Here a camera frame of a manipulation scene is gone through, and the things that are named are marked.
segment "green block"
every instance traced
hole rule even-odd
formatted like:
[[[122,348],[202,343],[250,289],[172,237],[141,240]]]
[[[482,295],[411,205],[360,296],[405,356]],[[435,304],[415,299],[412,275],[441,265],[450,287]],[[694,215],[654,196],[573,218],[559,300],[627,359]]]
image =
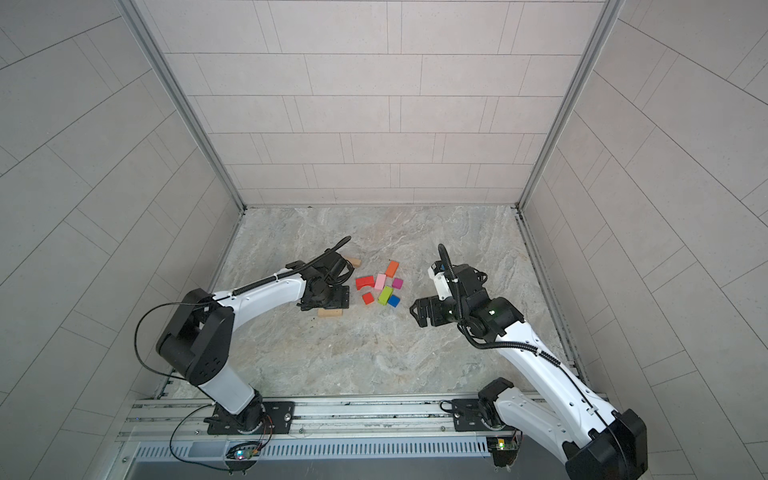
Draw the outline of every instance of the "green block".
[[[382,290],[382,294],[379,295],[378,302],[381,303],[382,305],[386,305],[387,300],[389,300],[389,296],[392,295],[392,291],[393,291],[392,287],[385,286],[384,289]]]

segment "pink block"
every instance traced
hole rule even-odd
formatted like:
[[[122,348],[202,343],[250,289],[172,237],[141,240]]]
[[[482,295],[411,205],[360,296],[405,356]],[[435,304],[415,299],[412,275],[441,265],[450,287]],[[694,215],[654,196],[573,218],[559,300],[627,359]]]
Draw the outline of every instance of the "pink block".
[[[382,290],[384,288],[384,282],[386,282],[386,275],[384,273],[376,275],[376,285],[373,286],[373,289]]]

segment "tiled wall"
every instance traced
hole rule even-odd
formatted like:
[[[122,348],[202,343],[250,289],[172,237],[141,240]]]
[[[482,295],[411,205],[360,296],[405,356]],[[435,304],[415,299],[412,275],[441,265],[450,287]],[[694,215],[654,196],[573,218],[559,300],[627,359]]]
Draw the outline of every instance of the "tiled wall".
[[[766,31],[766,2],[627,1],[525,209],[657,479],[768,473]]]
[[[600,2],[137,0],[247,204],[519,199]]]
[[[11,3],[0,7],[0,478],[82,478],[123,401],[161,380],[140,373],[137,321],[208,287],[238,212],[111,0]],[[158,369],[150,351],[169,314],[139,334]]]

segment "toy block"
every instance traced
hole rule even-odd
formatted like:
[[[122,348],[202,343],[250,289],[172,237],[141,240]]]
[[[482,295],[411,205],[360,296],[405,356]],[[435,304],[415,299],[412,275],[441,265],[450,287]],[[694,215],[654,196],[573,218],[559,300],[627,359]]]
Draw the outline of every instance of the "toy block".
[[[373,279],[373,275],[361,276],[360,278],[355,278],[355,285],[357,286],[357,289],[360,290],[364,286],[376,285],[376,281]]]
[[[379,275],[376,276],[376,283],[373,285],[373,289],[383,290],[385,282],[386,282],[386,275],[384,273],[380,273]]]
[[[355,257],[344,257],[344,258],[347,259],[355,268],[360,268],[360,265],[362,265],[362,260],[359,258],[355,258]]]
[[[379,295],[379,303],[382,305],[386,305],[387,300],[389,300],[389,297],[392,295],[392,287],[385,286],[384,290],[382,290],[382,294]]]
[[[385,275],[387,275],[389,278],[394,277],[398,266],[400,266],[400,264],[394,260],[389,262],[389,266],[386,269]]]
[[[341,316],[344,310],[341,310],[340,308],[334,308],[334,309],[324,309],[319,308],[317,309],[317,316],[318,318],[328,318],[331,316]]]

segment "marble floor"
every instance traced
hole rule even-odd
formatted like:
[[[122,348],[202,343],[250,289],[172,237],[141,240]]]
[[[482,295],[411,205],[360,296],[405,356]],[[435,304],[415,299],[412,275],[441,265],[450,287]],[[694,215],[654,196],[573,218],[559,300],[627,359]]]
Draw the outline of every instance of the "marble floor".
[[[498,376],[532,389],[492,350],[472,348],[453,325],[424,329],[408,308],[435,295],[427,268],[443,243],[453,263],[488,274],[491,297],[504,296],[558,358],[563,348],[521,238],[514,211],[477,207],[257,208],[246,212],[217,290],[258,280],[294,260],[310,260],[345,235],[341,254],[362,259],[353,278],[400,262],[397,308],[365,305],[350,280],[350,308],[318,318],[285,304],[241,327],[230,347],[240,375],[265,396],[476,392]],[[197,396],[176,385],[173,398]]]

